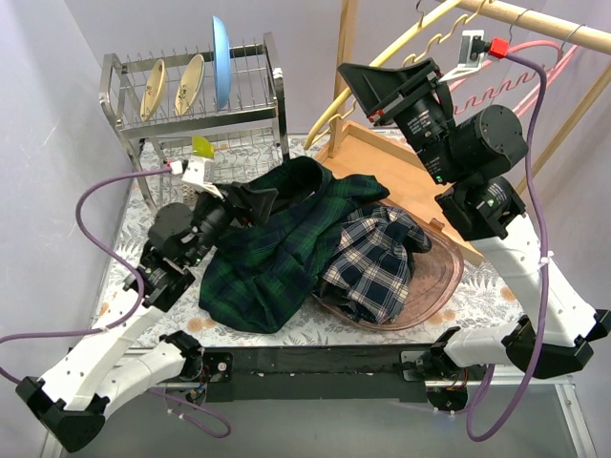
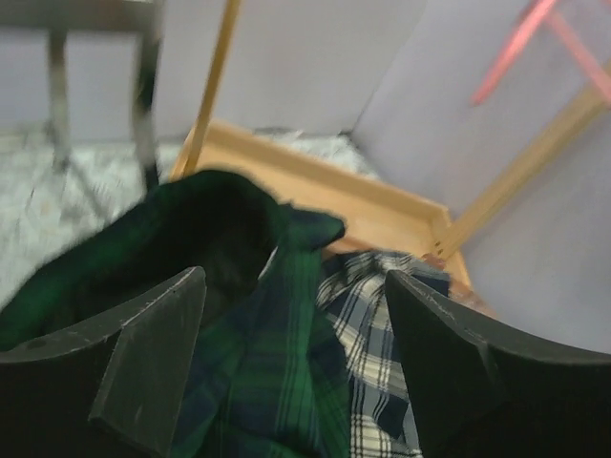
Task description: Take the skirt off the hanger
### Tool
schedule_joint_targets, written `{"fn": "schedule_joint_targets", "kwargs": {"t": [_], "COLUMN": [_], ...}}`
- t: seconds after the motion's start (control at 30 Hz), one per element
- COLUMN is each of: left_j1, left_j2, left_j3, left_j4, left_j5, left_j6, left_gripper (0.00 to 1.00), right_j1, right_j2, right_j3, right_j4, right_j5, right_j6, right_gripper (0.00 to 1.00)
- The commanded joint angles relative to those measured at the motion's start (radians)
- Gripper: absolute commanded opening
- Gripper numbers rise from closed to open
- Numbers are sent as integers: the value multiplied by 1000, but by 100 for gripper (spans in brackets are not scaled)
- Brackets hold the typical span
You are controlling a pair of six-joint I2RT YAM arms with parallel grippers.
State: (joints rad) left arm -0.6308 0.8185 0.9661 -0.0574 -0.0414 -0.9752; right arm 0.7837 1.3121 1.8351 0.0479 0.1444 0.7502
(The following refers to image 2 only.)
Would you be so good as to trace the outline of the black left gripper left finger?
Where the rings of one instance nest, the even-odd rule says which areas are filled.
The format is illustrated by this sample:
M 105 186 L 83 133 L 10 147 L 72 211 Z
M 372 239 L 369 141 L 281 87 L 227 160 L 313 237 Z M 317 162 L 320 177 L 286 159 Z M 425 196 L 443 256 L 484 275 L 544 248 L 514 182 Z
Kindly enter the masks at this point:
M 187 268 L 2 353 L 2 456 L 169 456 L 205 294 Z

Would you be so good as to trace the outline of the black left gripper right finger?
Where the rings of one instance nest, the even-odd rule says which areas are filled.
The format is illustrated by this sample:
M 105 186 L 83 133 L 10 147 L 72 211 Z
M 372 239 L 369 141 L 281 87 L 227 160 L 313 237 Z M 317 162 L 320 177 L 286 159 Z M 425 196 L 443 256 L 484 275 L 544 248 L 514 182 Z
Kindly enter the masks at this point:
M 427 457 L 606 457 L 610 357 L 491 319 L 399 271 L 390 320 Z

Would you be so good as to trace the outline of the pink hanger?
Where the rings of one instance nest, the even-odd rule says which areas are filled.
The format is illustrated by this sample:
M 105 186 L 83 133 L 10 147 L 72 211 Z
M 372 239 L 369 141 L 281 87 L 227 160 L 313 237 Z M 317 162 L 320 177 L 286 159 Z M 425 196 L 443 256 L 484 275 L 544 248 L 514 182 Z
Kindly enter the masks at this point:
M 532 58 L 541 64 L 566 64 L 578 68 L 586 83 L 610 105 L 610 72 L 581 40 L 561 11 L 560 1 L 530 1 L 512 26 L 505 42 L 471 95 L 471 104 L 483 104 L 496 90 L 532 42 Z

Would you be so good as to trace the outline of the green tartan skirt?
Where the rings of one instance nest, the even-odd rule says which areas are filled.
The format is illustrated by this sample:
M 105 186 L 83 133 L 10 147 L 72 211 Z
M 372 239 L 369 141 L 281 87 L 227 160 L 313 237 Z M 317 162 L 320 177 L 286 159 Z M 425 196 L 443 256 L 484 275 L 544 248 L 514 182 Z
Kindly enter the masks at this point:
M 344 232 L 235 173 L 163 184 L 23 283 L 1 312 L 1 355 L 200 267 L 204 308 L 167 457 L 346 457 L 346 355 L 316 303 L 322 252 Z M 238 255 L 252 275 L 237 285 L 195 265 L 224 237 L 255 250 Z

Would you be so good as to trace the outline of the navy cream plaid skirt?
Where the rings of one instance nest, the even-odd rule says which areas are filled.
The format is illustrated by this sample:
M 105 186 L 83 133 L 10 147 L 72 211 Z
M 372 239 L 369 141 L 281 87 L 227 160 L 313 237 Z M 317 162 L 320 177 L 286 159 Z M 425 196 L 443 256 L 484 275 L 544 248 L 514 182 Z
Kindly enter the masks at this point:
M 351 252 L 323 262 L 317 305 L 347 357 L 353 457 L 422 455 L 385 296 L 392 270 L 449 294 L 450 276 L 410 254 Z

